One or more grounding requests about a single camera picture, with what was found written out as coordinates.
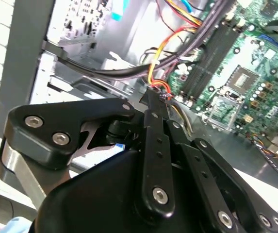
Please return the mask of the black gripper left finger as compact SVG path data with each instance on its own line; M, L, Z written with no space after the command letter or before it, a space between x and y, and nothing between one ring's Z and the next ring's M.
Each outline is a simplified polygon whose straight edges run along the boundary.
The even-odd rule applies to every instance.
M39 210L56 187L114 155L170 150L165 98L148 90L140 102L144 112L119 98L17 107L5 125L3 164L22 159L13 172Z

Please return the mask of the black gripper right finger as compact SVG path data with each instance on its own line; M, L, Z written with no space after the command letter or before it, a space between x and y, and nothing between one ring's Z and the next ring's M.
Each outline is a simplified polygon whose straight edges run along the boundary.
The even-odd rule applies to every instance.
M198 198L203 232L278 233L278 212L207 141L189 141L173 120L166 126L174 155Z

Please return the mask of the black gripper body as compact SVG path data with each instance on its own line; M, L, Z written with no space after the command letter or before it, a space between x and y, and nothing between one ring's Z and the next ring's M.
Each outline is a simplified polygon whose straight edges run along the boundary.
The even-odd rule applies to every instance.
M189 176L169 149L123 151L52 190L34 233L214 233Z

